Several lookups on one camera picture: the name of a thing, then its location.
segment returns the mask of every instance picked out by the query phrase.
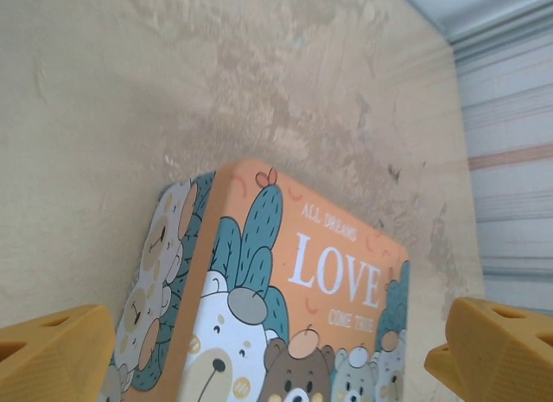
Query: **bear illustration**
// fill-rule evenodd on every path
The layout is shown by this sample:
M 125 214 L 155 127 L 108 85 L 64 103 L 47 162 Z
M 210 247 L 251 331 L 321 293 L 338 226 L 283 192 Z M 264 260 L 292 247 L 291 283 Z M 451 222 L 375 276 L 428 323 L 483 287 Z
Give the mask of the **bear illustration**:
M 192 217 L 197 194 L 196 183 L 175 183 L 163 192 L 154 212 L 138 280 L 127 298 L 116 333 L 112 365 L 121 379 L 120 392 L 127 391 L 137 368 L 144 369 L 156 345 L 159 319 L 167 311 L 171 299 L 168 285 L 175 280 L 181 266 L 181 240 Z M 115 373 L 113 367 L 110 369 L 105 385 L 112 389 Z M 99 400 L 102 398 L 106 396 L 100 393 Z
M 331 402 L 372 402 L 378 381 L 378 367 L 369 360 L 366 348 L 356 347 L 349 354 L 341 348 L 334 362 L 336 375 Z
M 334 351 L 319 349 L 319 335 L 307 328 L 290 339 L 272 340 L 264 357 L 267 375 L 260 402 L 324 402 L 330 398 Z
M 227 290 L 218 271 L 207 273 L 188 348 L 178 400 L 255 400 L 264 381 L 267 306 L 256 291 Z
M 389 331 L 382 337 L 382 351 L 372 356 L 378 365 L 376 400 L 398 402 L 404 397 L 405 342 L 407 330 Z

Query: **white bear illustration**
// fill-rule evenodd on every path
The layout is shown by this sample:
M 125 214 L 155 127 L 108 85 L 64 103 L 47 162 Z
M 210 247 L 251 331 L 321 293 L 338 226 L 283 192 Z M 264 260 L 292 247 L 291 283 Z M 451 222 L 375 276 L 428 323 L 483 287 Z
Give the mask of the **white bear illustration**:
M 266 304 L 255 291 L 229 292 L 225 278 L 209 271 L 178 400 L 256 400 L 265 377 L 267 342 L 277 337 L 273 330 L 265 331 L 266 316 Z
M 171 299 L 168 285 L 182 262 L 182 239 L 192 217 L 198 185 L 190 181 L 171 185 L 162 195 L 144 243 L 140 271 L 124 306 L 113 353 L 125 392 L 135 369 L 144 369 L 156 345 L 159 318 Z
M 386 343 L 390 344 L 372 356 L 372 361 L 378 365 L 377 402 L 401 401 L 404 396 L 407 330 L 403 329 L 399 334 L 390 331 L 387 335 Z

